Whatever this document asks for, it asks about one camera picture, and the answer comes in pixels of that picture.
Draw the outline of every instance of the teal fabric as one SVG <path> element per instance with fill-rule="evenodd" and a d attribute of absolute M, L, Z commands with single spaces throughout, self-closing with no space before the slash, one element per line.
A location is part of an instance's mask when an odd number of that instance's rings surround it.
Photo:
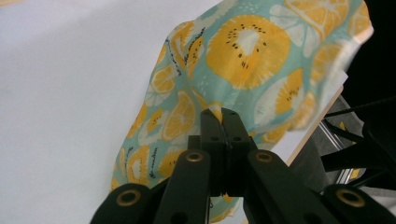
<path fill-rule="evenodd" d="M 224 0 L 163 43 L 145 101 L 116 159 L 112 189 L 172 174 L 201 111 L 236 111 L 260 149 L 306 127 L 373 32 L 361 0 Z M 212 222 L 238 199 L 212 198 Z"/>

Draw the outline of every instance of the white surface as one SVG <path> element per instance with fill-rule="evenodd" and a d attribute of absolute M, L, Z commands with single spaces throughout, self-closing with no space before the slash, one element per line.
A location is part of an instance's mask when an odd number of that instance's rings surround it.
<path fill-rule="evenodd" d="M 0 7 L 0 223 L 90 222 L 165 37 L 218 2 Z"/>

